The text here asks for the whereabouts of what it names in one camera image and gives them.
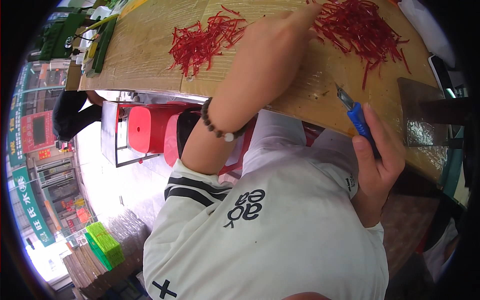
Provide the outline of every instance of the person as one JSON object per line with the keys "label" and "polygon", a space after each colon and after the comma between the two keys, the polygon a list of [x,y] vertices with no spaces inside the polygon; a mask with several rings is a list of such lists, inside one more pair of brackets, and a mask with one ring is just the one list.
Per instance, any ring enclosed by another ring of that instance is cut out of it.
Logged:
{"label": "person", "polygon": [[[384,298],[380,216],[405,165],[396,132],[364,105],[382,156],[375,160],[362,136],[325,130],[306,147],[300,120],[261,110],[294,79],[321,10],[307,4],[247,27],[144,244],[153,299]],[[220,184],[230,133],[257,113],[242,177]]]}
{"label": "person", "polygon": [[[86,100],[93,105],[83,109]],[[68,142],[83,128],[102,120],[102,105],[105,98],[95,91],[63,90],[52,111],[52,130],[57,139]]]}

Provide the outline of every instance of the green machine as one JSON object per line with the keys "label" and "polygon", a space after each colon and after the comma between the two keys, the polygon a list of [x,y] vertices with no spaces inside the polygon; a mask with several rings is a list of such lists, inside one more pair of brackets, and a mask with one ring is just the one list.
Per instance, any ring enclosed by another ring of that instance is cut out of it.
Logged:
{"label": "green machine", "polygon": [[[112,15],[101,21],[90,20],[87,18],[87,14],[79,9],[76,12],[69,13],[66,18],[47,22],[36,39],[27,60],[49,62],[52,59],[68,59],[72,54],[78,55],[82,51],[73,46],[73,41],[76,38],[81,38],[81,35],[86,31],[97,29],[97,34],[92,40],[93,43],[97,43],[95,57],[85,68],[87,77],[94,77],[102,71],[103,61],[115,28],[117,16]],[[87,28],[77,35],[77,29],[82,26]]]}
{"label": "green machine", "polygon": [[28,61],[48,62],[52,59],[67,59],[73,52],[75,32],[82,26],[90,26],[95,20],[85,13],[71,12],[67,18],[49,22],[41,29]]}

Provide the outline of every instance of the green shop sign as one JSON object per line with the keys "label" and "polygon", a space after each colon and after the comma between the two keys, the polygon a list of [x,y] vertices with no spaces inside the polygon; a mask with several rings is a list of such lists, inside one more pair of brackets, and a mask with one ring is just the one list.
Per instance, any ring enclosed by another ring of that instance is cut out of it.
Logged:
{"label": "green shop sign", "polygon": [[15,183],[15,189],[20,198],[20,203],[22,203],[25,215],[27,216],[28,222],[32,226],[36,236],[42,241],[44,247],[55,243],[55,238],[45,224],[45,220],[43,219],[38,204],[36,203],[32,186],[29,183],[30,177],[28,177],[27,168],[22,167],[13,171],[12,176]]}
{"label": "green shop sign", "polygon": [[32,63],[24,65],[18,76],[15,90],[13,92],[12,106],[10,107],[8,122],[8,155],[10,166],[17,166],[25,161],[25,155],[22,151],[22,139],[20,138],[20,118],[22,117],[22,105],[24,103],[23,91],[27,85],[28,72],[32,68]]}

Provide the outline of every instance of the storefront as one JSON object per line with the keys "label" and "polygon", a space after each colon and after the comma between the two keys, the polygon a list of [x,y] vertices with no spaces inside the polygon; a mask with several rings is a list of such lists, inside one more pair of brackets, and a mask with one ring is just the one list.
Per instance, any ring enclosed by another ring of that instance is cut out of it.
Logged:
{"label": "storefront", "polygon": [[68,277],[62,258],[84,243],[95,222],[79,186],[74,147],[59,150],[52,110],[65,85],[68,62],[24,65],[9,119],[7,176],[10,199],[24,247],[51,285]]}

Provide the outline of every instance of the person in black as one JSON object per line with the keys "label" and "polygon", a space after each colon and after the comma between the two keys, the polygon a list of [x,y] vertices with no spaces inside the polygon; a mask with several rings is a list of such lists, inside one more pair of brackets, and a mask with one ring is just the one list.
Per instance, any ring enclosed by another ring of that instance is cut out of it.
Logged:
{"label": "person in black", "polygon": [[[87,99],[93,105],[81,110]],[[93,122],[101,121],[103,101],[105,98],[95,91],[63,90],[53,107],[53,134],[59,141],[68,142],[83,128]]]}

